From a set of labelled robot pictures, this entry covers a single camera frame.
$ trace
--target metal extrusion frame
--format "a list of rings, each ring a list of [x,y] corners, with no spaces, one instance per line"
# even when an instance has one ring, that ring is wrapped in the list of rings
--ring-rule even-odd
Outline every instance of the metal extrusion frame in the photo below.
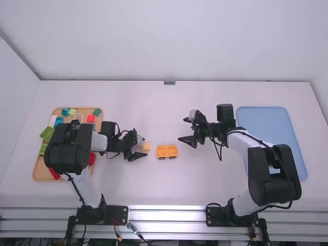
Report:
[[[206,226],[203,206],[128,206],[128,221],[145,239],[248,240],[247,228]],[[0,208],[0,237],[63,238],[67,220],[76,208]],[[268,223],[271,241],[328,241],[327,211],[266,210],[259,213]],[[82,237],[83,225],[74,237]],[[125,226],[117,226],[123,239],[138,239]],[[116,238],[113,226],[88,225],[85,238]]]

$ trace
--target wooden tray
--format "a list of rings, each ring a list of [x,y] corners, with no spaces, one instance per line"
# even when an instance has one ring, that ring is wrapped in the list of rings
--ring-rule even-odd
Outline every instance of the wooden tray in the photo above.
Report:
[[[55,109],[52,112],[51,115],[58,115],[58,117],[63,117],[62,116],[62,109],[63,108]],[[88,115],[92,115],[93,111],[96,108],[74,108],[74,109],[76,109],[76,114],[77,113],[82,113],[84,115],[83,122],[80,122],[80,123],[87,123]],[[64,123],[70,123],[71,120],[74,119],[74,115],[69,115],[69,116],[63,117],[63,118],[64,118]],[[101,122],[103,121],[102,119],[103,119],[103,112],[101,113],[101,115],[99,117],[95,118],[94,123],[95,123],[95,131],[96,132],[100,132]],[[91,175],[92,175],[92,172],[93,172],[94,165],[88,167]],[[43,157],[39,156],[39,155],[37,157],[37,160],[36,160],[36,163],[35,163],[35,166],[34,166],[33,179],[36,180],[36,181],[61,181],[61,180],[64,180],[62,178],[60,178],[58,180],[55,180],[53,178],[52,174],[50,173],[49,169],[46,167]]]

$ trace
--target red block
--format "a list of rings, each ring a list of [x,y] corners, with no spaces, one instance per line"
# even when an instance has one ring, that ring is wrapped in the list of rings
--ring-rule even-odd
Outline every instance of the red block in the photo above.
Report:
[[[60,179],[60,174],[55,173],[55,171],[52,168],[49,168],[49,171],[51,172],[54,179],[56,180]]]
[[[89,165],[92,166],[96,162],[96,154],[94,152],[90,153]]]
[[[87,117],[87,122],[94,123],[95,118],[96,117],[94,115],[89,114],[88,117]]]

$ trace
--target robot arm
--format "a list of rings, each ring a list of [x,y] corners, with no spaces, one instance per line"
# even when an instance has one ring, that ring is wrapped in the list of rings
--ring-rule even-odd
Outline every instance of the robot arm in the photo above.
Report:
[[[249,190],[228,201],[227,206],[233,210],[233,216],[250,215],[273,203],[291,202],[301,197],[290,147],[261,141],[245,128],[236,127],[232,105],[217,106],[218,123],[207,122],[198,110],[192,110],[183,120],[192,124],[194,134],[178,140],[197,148],[197,143],[203,145],[206,137],[213,142],[217,138],[222,146],[232,148],[247,161]],[[279,172],[271,174],[269,167]]]
[[[45,151],[45,165],[53,168],[65,180],[71,181],[79,195],[80,221],[99,224],[107,218],[105,198],[97,190],[87,168],[91,151],[101,155],[107,152],[123,153],[124,159],[128,161],[147,156],[145,153],[132,153],[132,147],[144,140],[137,131],[126,131],[127,134],[120,138],[122,133],[119,127],[115,134],[116,125],[114,122],[103,121],[101,131],[96,133],[91,124],[79,125],[78,121],[58,124]]]

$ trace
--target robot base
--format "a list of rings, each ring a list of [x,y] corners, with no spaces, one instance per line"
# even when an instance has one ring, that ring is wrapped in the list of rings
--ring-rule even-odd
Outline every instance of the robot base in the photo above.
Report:
[[[225,207],[206,207],[206,225],[208,227],[249,227],[257,220],[257,214],[237,216],[233,210],[232,199]]]
[[[76,224],[103,224],[107,226],[125,226],[128,222],[127,206],[110,206],[101,195],[101,202],[98,208],[82,206],[76,212]]]
[[[107,205],[107,217],[103,223],[93,222],[92,220],[88,220],[84,217],[82,212],[79,212],[79,209],[76,213],[76,224],[102,224],[106,226],[125,226],[128,223],[128,211],[129,208],[127,206],[110,206]]]

